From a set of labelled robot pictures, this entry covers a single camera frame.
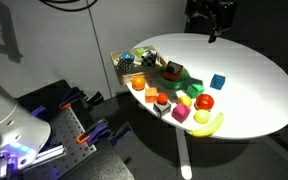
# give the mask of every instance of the red ball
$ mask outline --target red ball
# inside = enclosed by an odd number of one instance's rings
[[[195,109],[205,109],[210,111],[214,105],[214,99],[212,96],[208,94],[201,94],[196,98],[196,102],[194,104]]]
[[[165,93],[159,93],[157,96],[157,103],[165,105],[167,103],[168,96]]]

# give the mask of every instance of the orange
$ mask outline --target orange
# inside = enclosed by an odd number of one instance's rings
[[[132,79],[132,87],[136,91],[141,91],[145,88],[146,80],[142,76],[134,76]]]

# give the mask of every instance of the wooden crate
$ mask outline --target wooden crate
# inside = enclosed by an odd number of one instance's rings
[[[139,48],[144,48],[145,50],[154,50],[153,46],[145,46],[145,47],[139,47]],[[118,63],[118,58],[120,57],[121,53],[126,51],[131,54],[135,55],[135,49],[127,49],[127,50],[121,50],[121,51],[115,51],[111,52],[111,60],[112,64],[117,76],[117,79],[120,83],[120,85],[127,84],[132,81],[132,78],[134,76],[140,75],[145,78],[150,78],[150,77],[156,77],[159,74],[160,68],[162,66],[166,66],[166,61],[161,57],[161,55],[157,52],[157,57],[156,57],[156,63],[154,67],[147,67],[147,66],[142,66],[140,62],[134,62],[133,67],[129,72],[124,72],[122,70],[117,69],[117,63]]]

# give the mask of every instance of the banana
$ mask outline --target banana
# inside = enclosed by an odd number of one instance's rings
[[[220,126],[223,123],[223,119],[224,119],[223,113],[218,113],[210,124],[194,131],[188,131],[188,134],[195,137],[210,136],[220,128]]]

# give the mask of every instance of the pink block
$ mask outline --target pink block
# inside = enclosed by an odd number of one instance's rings
[[[186,107],[184,104],[179,103],[172,112],[172,117],[178,122],[182,123],[190,114],[191,109]]]

